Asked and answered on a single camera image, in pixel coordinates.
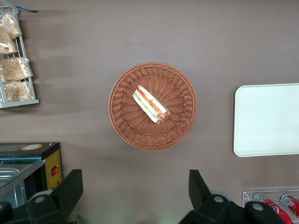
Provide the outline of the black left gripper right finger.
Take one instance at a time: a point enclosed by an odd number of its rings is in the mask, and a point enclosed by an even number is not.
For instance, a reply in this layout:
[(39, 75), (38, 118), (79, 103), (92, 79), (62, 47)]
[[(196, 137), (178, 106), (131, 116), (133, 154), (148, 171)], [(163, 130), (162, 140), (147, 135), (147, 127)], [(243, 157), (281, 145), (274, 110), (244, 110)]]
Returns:
[(222, 194), (211, 193), (199, 171), (189, 171), (189, 198), (193, 210), (181, 224), (244, 224), (244, 210)]

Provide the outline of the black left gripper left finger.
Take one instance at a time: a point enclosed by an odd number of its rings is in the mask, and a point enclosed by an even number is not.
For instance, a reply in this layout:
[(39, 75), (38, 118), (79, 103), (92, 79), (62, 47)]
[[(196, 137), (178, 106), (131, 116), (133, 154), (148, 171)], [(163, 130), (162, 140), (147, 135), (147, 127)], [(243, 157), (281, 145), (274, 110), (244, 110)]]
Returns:
[(82, 170), (72, 170), (47, 194), (39, 192), (27, 203), (31, 224), (67, 224), (68, 218), (83, 195)]

